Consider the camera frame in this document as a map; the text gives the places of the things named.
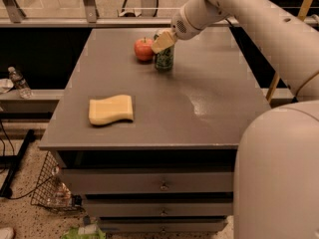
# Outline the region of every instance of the red apple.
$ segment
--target red apple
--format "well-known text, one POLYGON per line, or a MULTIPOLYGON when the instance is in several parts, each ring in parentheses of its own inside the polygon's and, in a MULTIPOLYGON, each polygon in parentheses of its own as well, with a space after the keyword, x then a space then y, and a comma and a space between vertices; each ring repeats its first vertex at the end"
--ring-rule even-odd
POLYGON ((154 51, 152 50, 153 40, 150 38, 141 38, 135 41, 134 51, 141 61, 149 61, 153 59, 154 51))

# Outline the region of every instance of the can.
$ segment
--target can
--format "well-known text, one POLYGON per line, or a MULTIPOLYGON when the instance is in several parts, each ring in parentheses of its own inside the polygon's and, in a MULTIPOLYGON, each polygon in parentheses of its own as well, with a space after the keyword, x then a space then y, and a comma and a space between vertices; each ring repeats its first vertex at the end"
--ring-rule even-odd
MULTIPOLYGON (((154 40, 163 32, 165 29, 157 30, 156 34, 154 35, 154 40)), ((157 53, 155 55, 155 65, 156 69, 159 72, 167 72, 172 69, 173 66, 173 52, 174 52, 174 45, 164 49, 163 51, 157 53)))

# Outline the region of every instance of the plastic bottle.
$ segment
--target plastic bottle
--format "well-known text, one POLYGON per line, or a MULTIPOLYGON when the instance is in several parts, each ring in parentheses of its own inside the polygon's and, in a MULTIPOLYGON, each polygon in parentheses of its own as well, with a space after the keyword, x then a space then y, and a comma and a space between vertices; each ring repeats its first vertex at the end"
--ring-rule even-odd
POLYGON ((31 97, 31 89, 24 79, 22 73, 15 69, 14 67, 9 67, 9 78, 14 84, 14 87, 19 91, 20 97, 22 99, 30 99, 31 97))

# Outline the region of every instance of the white shoe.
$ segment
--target white shoe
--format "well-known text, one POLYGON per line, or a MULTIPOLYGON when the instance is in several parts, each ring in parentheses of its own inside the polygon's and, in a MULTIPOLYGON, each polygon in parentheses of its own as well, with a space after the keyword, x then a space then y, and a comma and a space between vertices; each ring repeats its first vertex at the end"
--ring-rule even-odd
POLYGON ((12 227, 0 228, 0 239, 12 239, 14 238, 14 235, 12 227))

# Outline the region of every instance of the wire basket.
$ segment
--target wire basket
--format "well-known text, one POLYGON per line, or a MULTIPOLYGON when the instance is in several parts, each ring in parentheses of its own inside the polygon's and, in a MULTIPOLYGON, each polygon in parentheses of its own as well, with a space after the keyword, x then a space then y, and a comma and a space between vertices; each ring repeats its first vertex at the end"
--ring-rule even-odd
POLYGON ((73 195, 66 185, 56 176, 59 165, 48 151, 36 190, 31 197, 31 205, 41 206, 54 213, 81 212, 81 197, 73 195))

